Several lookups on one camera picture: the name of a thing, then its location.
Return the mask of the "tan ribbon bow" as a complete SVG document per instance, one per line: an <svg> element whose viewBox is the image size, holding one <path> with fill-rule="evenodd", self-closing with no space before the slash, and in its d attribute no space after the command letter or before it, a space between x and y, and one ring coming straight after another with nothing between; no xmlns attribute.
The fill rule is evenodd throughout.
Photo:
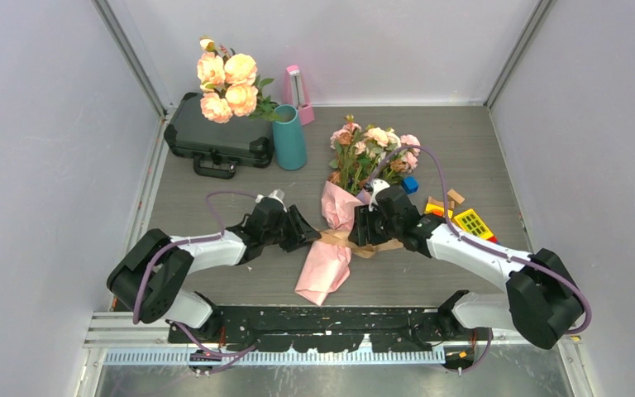
<svg viewBox="0 0 635 397"><path fill-rule="evenodd" d="M366 244L357 246L354 242L348 240L350 233L348 231L327 229L320 231L319 242L332 246L340 246L351 249L351 252L362 258L371 258L377 252L392 251L403 248L403 244L396 239L389 240L378 245Z"/></svg>

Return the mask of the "pink flower bouquet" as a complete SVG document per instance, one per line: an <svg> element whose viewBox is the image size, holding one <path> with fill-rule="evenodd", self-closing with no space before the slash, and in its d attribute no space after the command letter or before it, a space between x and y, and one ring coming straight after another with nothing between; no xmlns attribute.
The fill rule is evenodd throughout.
<svg viewBox="0 0 635 397"><path fill-rule="evenodd" d="M352 256L371 257L369 248L352 246L348 241L355 219L355 208L370 200L365 186L370 175L386 157L378 174L390 184L400 184L403 177L418 165L420 140L412 135L398 135L392 127L373 124L361 127L348 114L345 124L330 137L334 157L332 172L323 186L322 216L327 229L308 252L294 292L321 306L349 277Z"/></svg>

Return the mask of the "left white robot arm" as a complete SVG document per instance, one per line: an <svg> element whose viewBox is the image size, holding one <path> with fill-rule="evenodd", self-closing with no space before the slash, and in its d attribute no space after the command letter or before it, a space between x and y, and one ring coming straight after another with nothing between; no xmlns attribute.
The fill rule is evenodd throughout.
<svg viewBox="0 0 635 397"><path fill-rule="evenodd" d="M258 197L240 223L215 234L172 237L159 228L148 230L108 276L106 286L133 312L134 323L182 323L200 342L211 342L221 322L209 300L184 289L188 275L245 264L267 246L292 252L320 236L296 206L285 206L273 192Z"/></svg>

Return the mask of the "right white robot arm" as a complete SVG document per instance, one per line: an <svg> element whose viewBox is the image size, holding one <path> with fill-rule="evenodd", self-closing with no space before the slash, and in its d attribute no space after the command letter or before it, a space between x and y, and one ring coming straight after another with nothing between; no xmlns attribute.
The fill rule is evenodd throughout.
<svg viewBox="0 0 635 397"><path fill-rule="evenodd" d="M499 294L459 290L438 307L440 331L450 339L476 328L498 328L549 350L589 313L553 251L517 251L473 236L448 218L420 213L399 186L374 190L369 203L353 213L349 242L366 246L395 240L408 251L457 265L499 289Z"/></svg>

